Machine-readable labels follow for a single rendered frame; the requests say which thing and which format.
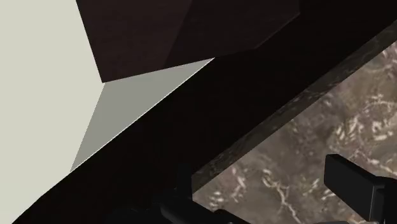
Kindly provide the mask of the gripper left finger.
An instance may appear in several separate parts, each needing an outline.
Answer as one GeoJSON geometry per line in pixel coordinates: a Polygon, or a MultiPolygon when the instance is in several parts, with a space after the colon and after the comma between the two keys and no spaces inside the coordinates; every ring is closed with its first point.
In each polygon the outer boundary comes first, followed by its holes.
{"type": "Polygon", "coordinates": [[[250,224],[224,209],[210,211],[192,199],[192,172],[189,164],[179,164],[176,186],[160,199],[161,215],[172,224],[250,224]]]}

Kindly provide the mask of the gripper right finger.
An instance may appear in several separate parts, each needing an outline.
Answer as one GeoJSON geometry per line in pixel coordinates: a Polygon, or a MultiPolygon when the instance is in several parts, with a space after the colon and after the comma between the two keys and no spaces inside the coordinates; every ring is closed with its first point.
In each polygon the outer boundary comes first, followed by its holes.
{"type": "Polygon", "coordinates": [[[339,154],[328,154],[324,185],[364,220],[397,224],[397,179],[376,176],[339,154]]]}

